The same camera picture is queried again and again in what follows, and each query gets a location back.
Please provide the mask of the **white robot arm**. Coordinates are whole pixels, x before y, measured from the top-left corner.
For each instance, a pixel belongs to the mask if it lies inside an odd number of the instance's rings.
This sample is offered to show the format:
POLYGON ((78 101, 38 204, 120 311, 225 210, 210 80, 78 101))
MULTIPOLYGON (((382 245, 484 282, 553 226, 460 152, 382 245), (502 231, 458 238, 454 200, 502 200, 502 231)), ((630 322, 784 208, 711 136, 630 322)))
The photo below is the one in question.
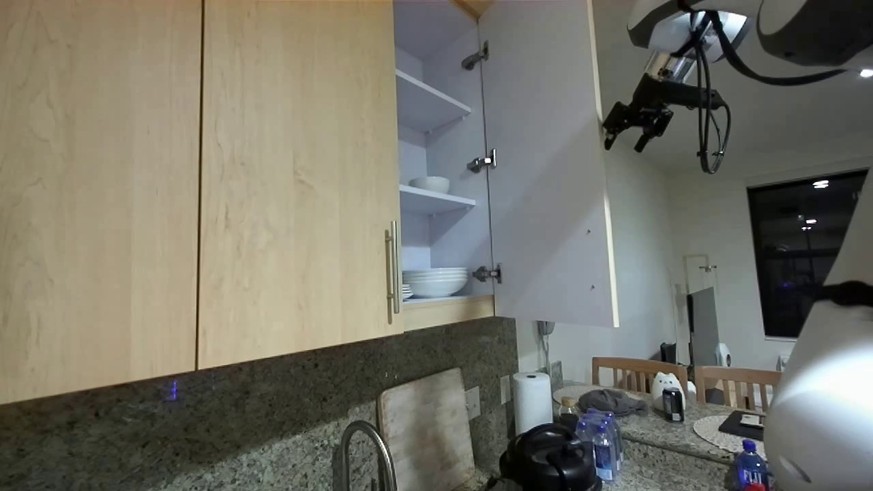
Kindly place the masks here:
MULTIPOLYGON (((750 80, 809 84, 836 76, 873 46, 873 0, 636 0, 626 36, 670 69, 645 73, 643 84, 675 91, 681 64, 707 72, 728 60, 750 80), (757 30, 764 50, 788 64, 821 66, 809 76, 764 76, 741 64, 726 20, 739 34, 757 30)), ((873 491, 873 200, 861 185, 849 231, 824 282, 806 292, 809 313, 788 360, 764 446, 778 491, 873 491)))

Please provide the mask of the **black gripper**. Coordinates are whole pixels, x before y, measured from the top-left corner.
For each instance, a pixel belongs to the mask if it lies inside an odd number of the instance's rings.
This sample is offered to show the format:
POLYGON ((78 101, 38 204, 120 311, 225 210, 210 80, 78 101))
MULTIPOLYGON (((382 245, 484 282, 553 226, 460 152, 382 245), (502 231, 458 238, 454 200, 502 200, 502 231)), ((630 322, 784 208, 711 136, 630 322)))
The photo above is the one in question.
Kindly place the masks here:
POLYGON ((655 136, 659 136, 668 128, 673 117, 673 111, 668 109, 668 91, 668 83, 640 76, 632 101, 615 101, 607 109, 603 121, 603 144, 614 148, 615 136, 625 128, 637 128, 640 136, 636 140, 632 151, 640 152, 655 136))

